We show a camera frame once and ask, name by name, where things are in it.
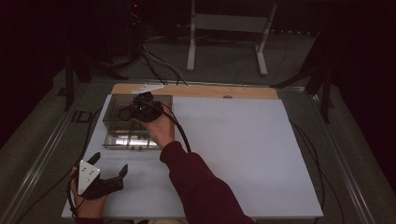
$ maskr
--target white leg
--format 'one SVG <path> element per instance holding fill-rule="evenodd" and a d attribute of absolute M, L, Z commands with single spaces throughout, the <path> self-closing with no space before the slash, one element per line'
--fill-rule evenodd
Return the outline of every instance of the white leg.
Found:
<path fill-rule="evenodd" d="M 187 71 L 192 72 L 195 64 L 195 0 L 191 1 L 191 30 L 190 30 L 190 49 L 187 59 Z"/>
<path fill-rule="evenodd" d="M 262 55 L 262 52 L 264 50 L 264 45 L 265 42 L 267 41 L 267 37 L 270 33 L 270 28 L 275 11 L 276 11 L 276 5 L 273 5 L 271 8 L 270 15 L 268 16 L 267 22 L 265 23 L 264 29 L 262 31 L 262 42 L 260 43 L 260 45 L 256 46 L 257 62 L 259 63 L 260 75 L 262 76 L 268 75 L 267 66 L 265 65 L 265 60 L 264 60 L 264 56 Z"/>

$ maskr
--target red sweater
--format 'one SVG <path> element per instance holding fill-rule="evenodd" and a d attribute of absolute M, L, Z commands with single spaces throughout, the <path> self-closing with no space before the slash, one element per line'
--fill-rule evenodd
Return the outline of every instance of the red sweater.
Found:
<path fill-rule="evenodd" d="M 189 224 L 255 223 L 244 215 L 230 187 L 213 175 L 198 154 L 187 153 L 179 142 L 172 142 L 163 148 L 160 160 L 169 168 Z M 96 224 L 103 220 L 78 218 L 77 223 Z"/>

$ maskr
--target wooden edge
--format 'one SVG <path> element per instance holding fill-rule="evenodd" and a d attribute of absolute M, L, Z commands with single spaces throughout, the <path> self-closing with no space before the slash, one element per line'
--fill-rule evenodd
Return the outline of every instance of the wooden edge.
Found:
<path fill-rule="evenodd" d="M 144 84 L 116 84 L 111 94 L 131 94 Z M 279 99 L 276 90 L 260 87 L 225 87 L 225 86 L 177 86 L 165 85 L 152 92 L 155 95 L 173 95 L 186 97 L 238 98 L 238 99 Z"/>

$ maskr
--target black device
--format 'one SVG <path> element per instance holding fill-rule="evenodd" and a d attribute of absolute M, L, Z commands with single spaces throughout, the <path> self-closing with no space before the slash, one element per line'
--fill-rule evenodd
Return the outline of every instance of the black device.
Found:
<path fill-rule="evenodd" d="M 124 165 L 119 172 L 119 176 L 103 180 L 100 178 L 100 169 L 93 165 L 99 161 L 100 152 L 95 153 L 89 160 L 80 161 L 77 165 L 76 171 L 70 175 L 67 184 L 67 200 L 70 204 L 70 210 L 73 213 L 73 217 L 77 216 L 77 208 L 73 205 L 73 199 L 71 196 L 71 185 L 72 180 L 77 178 L 76 189 L 77 194 L 86 199 L 98 199 L 107 194 L 123 189 L 123 178 L 128 173 L 128 164 Z"/>
<path fill-rule="evenodd" d="M 160 101 L 153 101 L 154 96 L 147 91 L 138 94 L 132 103 L 119 112 L 121 120 L 137 119 L 143 122 L 151 122 L 163 113 Z"/>

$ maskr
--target white table surface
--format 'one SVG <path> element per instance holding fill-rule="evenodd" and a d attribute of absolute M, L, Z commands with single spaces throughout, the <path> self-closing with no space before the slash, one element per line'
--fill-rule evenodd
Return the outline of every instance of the white table surface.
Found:
<path fill-rule="evenodd" d="M 129 166 L 124 189 L 108 197 L 104 216 L 184 217 L 168 169 L 159 160 L 160 151 L 108 150 L 102 146 L 106 137 L 102 120 L 110 97 L 84 157 L 87 160 L 101 153 L 95 166 L 101 169 L 103 179 L 117 176 L 124 164 Z M 246 215 L 323 216 L 281 100 L 174 97 L 173 108 L 191 150 L 230 185 Z M 71 217 L 68 203 L 62 217 Z"/>

